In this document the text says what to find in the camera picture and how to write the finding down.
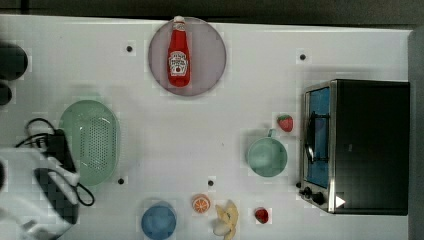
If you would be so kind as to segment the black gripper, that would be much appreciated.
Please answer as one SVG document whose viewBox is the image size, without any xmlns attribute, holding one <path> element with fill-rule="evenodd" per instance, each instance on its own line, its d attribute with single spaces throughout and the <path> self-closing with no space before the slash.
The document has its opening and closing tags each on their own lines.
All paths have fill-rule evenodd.
<svg viewBox="0 0 424 240">
<path fill-rule="evenodd" d="M 65 170 L 76 173 L 75 163 L 69 150 L 65 132 L 61 129 L 55 130 L 53 134 L 45 137 L 46 150 L 43 154 L 46 157 L 54 157 L 59 161 Z"/>
</svg>

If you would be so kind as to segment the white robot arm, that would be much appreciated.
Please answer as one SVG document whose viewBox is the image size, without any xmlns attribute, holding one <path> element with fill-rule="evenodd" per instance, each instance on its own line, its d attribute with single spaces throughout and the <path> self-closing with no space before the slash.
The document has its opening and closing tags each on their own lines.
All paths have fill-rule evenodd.
<svg viewBox="0 0 424 240">
<path fill-rule="evenodd" d="M 22 239 L 57 240 L 78 222 L 79 180 L 62 130 L 33 148 L 3 148 L 1 217 L 16 222 Z"/>
</svg>

